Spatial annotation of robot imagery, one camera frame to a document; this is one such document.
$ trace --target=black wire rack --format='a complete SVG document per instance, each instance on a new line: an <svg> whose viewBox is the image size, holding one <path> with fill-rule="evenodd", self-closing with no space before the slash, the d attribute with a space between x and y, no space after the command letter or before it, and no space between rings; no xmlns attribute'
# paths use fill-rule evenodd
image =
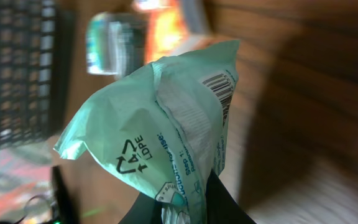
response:
<svg viewBox="0 0 358 224"><path fill-rule="evenodd" d="M56 14L52 0L0 0L0 149L47 137Z"/></svg>

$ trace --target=barcode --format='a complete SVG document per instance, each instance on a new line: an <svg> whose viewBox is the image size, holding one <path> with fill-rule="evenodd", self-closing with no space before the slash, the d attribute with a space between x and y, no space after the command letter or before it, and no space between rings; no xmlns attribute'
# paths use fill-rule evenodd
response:
<svg viewBox="0 0 358 224"><path fill-rule="evenodd" d="M233 96L234 87L230 78L224 74L219 73L218 75L210 76L202 81L206 87L208 87L218 100L222 104L223 111L223 126L227 119L227 114L229 112L231 98Z"/></svg>

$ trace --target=plastic bag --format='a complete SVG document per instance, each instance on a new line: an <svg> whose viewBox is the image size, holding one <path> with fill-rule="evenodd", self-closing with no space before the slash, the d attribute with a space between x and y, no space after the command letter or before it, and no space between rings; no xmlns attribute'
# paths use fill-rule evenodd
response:
<svg viewBox="0 0 358 224"><path fill-rule="evenodd" d="M224 169L239 42L163 57L92 95L55 150L86 150L108 172L164 202L164 223L206 223L206 183Z"/></svg>

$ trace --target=black object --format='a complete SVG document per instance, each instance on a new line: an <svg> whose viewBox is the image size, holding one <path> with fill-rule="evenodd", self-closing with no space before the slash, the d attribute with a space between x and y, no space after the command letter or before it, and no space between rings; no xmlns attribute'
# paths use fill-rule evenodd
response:
<svg viewBox="0 0 358 224"><path fill-rule="evenodd" d="M0 0L0 148L62 128L73 21L53 0Z"/></svg>
<svg viewBox="0 0 358 224"><path fill-rule="evenodd" d="M215 172L211 171L206 189L208 224L256 224L230 196ZM160 202L140 193L134 205L119 224L160 224Z"/></svg>
<svg viewBox="0 0 358 224"><path fill-rule="evenodd" d="M78 214L70 200L59 166L52 167L52 186L57 202L53 219L62 224L79 224Z"/></svg>

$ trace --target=floor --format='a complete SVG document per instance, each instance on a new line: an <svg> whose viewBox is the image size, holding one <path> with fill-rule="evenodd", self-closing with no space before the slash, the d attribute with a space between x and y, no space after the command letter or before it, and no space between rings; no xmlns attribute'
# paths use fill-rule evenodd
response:
<svg viewBox="0 0 358 224"><path fill-rule="evenodd" d="M0 150L0 221L17 221L34 195L52 196L49 145L45 142ZM24 223L50 219L49 207L38 201L29 206Z"/></svg>
<svg viewBox="0 0 358 224"><path fill-rule="evenodd" d="M86 74L78 12L66 122L113 80ZM240 39L221 180L257 223L358 223L358 1L209 0L216 41Z"/></svg>

